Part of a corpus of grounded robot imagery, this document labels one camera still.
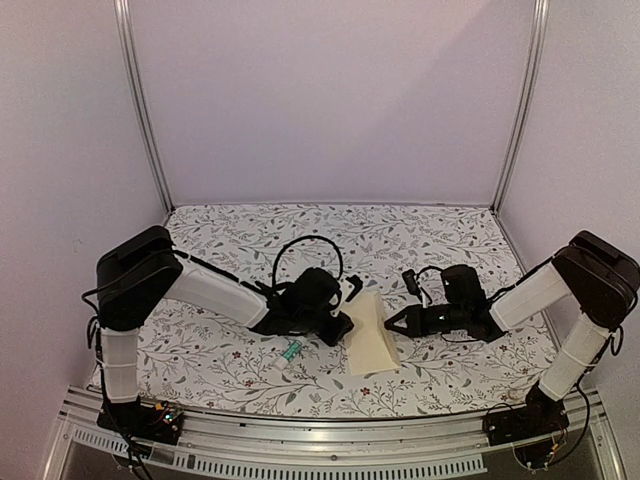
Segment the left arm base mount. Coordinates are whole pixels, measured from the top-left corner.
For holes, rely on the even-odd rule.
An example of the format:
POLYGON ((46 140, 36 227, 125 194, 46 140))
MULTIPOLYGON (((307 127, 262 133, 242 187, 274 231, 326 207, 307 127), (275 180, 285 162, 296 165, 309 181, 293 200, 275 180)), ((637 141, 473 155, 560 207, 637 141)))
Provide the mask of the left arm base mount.
POLYGON ((176 404, 161 401, 146 405, 139 398, 132 402, 104 400, 97 425, 128 438, 177 445, 184 423, 183 410, 176 404))

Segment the cream envelope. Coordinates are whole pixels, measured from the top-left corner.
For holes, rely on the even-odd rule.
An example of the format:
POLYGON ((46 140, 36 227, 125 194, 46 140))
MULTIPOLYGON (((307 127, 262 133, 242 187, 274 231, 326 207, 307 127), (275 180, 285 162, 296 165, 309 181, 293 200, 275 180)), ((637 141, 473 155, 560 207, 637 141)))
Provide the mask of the cream envelope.
POLYGON ((400 367, 398 351, 384 327, 385 307, 378 292, 362 291, 345 307, 354 328, 345 336, 352 376, 364 376, 400 367))

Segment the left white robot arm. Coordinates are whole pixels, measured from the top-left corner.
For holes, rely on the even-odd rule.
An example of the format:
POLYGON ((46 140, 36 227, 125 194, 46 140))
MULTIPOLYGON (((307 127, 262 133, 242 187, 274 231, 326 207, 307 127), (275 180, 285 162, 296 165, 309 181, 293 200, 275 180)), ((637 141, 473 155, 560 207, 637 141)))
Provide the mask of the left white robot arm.
POLYGON ((97 319, 104 392, 111 419, 128 434, 148 426, 136 400, 138 334, 164 300, 229 318, 262 336, 315 335, 336 345, 354 323, 345 312, 362 280, 309 267, 294 281, 250 284, 173 247, 169 231, 154 225, 104 254, 96 267, 97 319))

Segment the green white glue stick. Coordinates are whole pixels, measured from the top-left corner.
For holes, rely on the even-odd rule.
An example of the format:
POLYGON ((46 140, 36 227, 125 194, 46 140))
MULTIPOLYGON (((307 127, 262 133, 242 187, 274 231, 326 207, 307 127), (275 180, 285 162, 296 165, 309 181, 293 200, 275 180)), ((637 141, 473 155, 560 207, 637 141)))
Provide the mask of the green white glue stick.
POLYGON ((284 370, 291 361, 300 353, 304 348, 305 343, 302 340, 291 340, 287 347, 279 354, 274 360, 273 366, 277 370, 284 370))

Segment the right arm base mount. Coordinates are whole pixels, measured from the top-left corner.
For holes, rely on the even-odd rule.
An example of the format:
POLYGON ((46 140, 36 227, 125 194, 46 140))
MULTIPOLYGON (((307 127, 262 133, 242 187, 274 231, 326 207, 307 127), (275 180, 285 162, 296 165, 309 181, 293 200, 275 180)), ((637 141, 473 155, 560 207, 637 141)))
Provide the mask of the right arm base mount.
POLYGON ((529 390, 523 406, 487 412, 482 421, 482 430, 490 446, 518 442, 568 427, 563 401, 547 396, 539 383, 529 390))

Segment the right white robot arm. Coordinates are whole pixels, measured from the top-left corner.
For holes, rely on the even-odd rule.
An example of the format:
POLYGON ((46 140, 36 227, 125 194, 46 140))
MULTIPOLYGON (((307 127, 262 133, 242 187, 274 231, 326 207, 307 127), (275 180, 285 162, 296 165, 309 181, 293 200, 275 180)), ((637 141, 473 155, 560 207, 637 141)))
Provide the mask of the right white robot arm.
POLYGON ((438 269, 445 300, 435 304, 408 270, 403 280, 418 303, 384 323, 408 338, 463 331, 490 343, 540 315, 564 313, 560 349, 534 387, 536 398, 517 415, 517 427, 537 436, 552 424, 558 403, 593 369, 612 334, 639 303, 639 263, 590 231, 578 232, 564 247, 514 284, 486 294, 477 271, 465 264, 438 269))

